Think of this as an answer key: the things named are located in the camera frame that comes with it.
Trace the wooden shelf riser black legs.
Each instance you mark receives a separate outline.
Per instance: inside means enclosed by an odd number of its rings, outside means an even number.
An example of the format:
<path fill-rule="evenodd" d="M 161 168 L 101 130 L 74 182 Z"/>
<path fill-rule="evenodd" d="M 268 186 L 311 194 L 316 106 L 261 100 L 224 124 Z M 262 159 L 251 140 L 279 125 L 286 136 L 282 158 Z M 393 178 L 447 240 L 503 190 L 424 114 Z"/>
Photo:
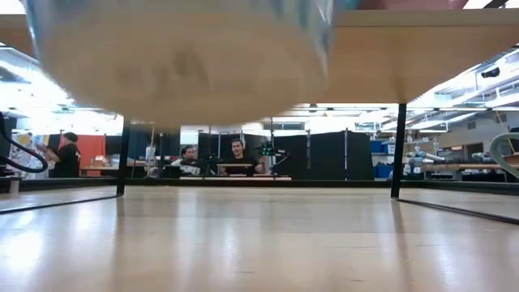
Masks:
<path fill-rule="evenodd" d="M 0 14 L 0 41 L 36 55 L 26 12 Z M 518 42 L 519 8 L 345 11 L 333 24 L 328 85 L 307 103 L 335 97 L 404 107 Z"/>

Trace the wooden background table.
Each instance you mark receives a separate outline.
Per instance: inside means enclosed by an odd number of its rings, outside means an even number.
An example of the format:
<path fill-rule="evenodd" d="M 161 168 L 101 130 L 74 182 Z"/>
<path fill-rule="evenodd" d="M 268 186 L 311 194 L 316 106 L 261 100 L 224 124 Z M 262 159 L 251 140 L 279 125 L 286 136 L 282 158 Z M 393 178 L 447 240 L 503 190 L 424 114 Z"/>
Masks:
<path fill-rule="evenodd" d="M 144 164 L 136 164 L 136 165 L 131 165 L 131 164 L 127 164 L 126 168 L 134 168 L 134 167 L 145 167 L 146 165 Z M 79 168 L 80 172 L 86 172 L 86 171 L 117 171 L 119 170 L 119 167 L 118 165 L 109 165 L 109 166 L 95 166 L 95 165 L 89 165 L 89 166 L 85 166 L 85 167 L 80 167 Z"/>

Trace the colourful printed poster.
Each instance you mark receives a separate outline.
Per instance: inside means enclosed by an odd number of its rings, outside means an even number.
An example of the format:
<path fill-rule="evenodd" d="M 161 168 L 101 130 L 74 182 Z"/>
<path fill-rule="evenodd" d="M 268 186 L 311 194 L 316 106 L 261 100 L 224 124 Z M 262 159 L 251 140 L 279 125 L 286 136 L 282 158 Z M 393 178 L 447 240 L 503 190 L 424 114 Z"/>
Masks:
<path fill-rule="evenodd" d="M 25 148 L 29 148 L 34 152 L 36 151 L 36 146 L 33 141 L 33 134 L 31 132 L 14 133 L 11 135 L 11 138 Z M 41 166 L 41 163 L 34 156 L 21 150 L 19 147 L 13 144 L 11 145 L 9 158 L 15 163 L 27 168 L 37 169 Z"/>

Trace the background robot table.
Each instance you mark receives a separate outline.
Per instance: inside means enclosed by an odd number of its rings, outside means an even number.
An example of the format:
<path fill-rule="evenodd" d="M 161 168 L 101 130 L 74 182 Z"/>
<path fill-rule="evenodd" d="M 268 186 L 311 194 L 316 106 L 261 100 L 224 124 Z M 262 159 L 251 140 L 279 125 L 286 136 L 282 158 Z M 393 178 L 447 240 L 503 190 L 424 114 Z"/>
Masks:
<path fill-rule="evenodd" d="M 180 180 L 191 180 L 191 181 L 292 181 L 289 176 L 187 176 L 181 177 Z"/>

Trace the green mug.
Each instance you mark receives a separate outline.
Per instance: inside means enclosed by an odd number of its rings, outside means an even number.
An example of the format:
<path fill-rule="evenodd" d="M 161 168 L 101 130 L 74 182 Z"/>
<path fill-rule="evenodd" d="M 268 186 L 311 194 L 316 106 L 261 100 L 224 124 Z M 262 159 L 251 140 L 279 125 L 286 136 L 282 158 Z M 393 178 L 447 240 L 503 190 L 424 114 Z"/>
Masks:
<path fill-rule="evenodd" d="M 510 173 L 515 178 L 519 179 L 519 170 L 517 170 L 514 166 L 509 164 L 502 154 L 500 153 L 498 146 L 504 140 L 515 139 L 519 140 L 519 132 L 508 132 L 501 135 L 496 136 L 491 142 L 489 146 L 489 153 L 491 158 L 504 170 Z"/>

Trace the white mug with blue pattern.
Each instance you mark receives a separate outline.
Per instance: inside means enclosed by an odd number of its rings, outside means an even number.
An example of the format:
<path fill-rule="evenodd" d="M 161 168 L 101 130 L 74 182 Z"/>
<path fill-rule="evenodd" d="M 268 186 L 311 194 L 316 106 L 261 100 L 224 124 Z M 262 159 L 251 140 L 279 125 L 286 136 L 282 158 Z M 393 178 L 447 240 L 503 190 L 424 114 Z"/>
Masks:
<path fill-rule="evenodd" d="M 255 121 L 328 85 L 336 0 L 23 0 L 45 73 L 159 127 Z"/>

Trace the black folding partition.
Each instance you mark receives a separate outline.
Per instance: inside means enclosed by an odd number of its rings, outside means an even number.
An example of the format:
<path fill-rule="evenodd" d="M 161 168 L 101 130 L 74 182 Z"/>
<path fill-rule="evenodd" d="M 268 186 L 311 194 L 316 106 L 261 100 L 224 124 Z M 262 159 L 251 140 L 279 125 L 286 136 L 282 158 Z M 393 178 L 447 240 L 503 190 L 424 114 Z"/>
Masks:
<path fill-rule="evenodd" d="M 289 157 L 276 172 L 293 180 L 372 181 L 371 141 L 367 135 L 338 131 L 281 136 L 274 146 Z"/>

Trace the person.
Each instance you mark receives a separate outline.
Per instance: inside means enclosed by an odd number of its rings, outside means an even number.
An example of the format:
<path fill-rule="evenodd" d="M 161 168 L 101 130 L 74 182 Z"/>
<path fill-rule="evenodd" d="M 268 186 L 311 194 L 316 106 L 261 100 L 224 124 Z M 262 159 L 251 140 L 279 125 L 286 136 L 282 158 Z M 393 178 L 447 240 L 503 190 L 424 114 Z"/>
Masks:
<path fill-rule="evenodd" d="M 192 146 L 186 146 L 181 151 L 181 156 L 171 163 L 173 167 L 180 169 L 182 174 L 198 176 L 200 174 L 199 162 L 195 157 Z"/>
<path fill-rule="evenodd" d="M 264 157 L 261 157 L 259 160 L 247 157 L 244 144 L 240 139 L 231 142 L 231 149 L 234 156 L 224 161 L 229 166 L 221 166 L 220 175 L 246 175 L 252 177 L 255 174 L 266 174 Z"/>
<path fill-rule="evenodd" d="M 45 154 L 48 161 L 54 163 L 49 172 L 51 178 L 78 178 L 81 153 L 77 146 L 78 136 L 73 132 L 62 135 L 63 145 L 55 152 L 50 146 L 39 144 L 37 148 Z"/>

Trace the long wooden workbench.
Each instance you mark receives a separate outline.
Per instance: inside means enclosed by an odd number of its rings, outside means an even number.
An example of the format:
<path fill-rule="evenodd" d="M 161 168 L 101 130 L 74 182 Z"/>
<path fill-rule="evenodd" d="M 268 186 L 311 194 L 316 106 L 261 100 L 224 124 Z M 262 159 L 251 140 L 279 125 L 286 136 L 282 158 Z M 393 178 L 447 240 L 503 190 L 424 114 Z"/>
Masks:
<path fill-rule="evenodd" d="M 421 167 L 423 172 L 434 171 L 462 171 L 462 170 L 503 170 L 504 167 L 497 164 L 447 164 L 447 165 L 424 165 Z"/>

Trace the pink mug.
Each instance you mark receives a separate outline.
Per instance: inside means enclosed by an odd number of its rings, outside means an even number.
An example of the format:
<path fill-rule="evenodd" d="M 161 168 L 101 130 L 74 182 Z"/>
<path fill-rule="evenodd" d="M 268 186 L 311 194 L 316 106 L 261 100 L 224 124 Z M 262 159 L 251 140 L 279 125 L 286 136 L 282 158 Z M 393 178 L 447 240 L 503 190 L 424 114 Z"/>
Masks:
<path fill-rule="evenodd" d="M 469 0 L 360 0 L 358 10 L 458 10 Z"/>

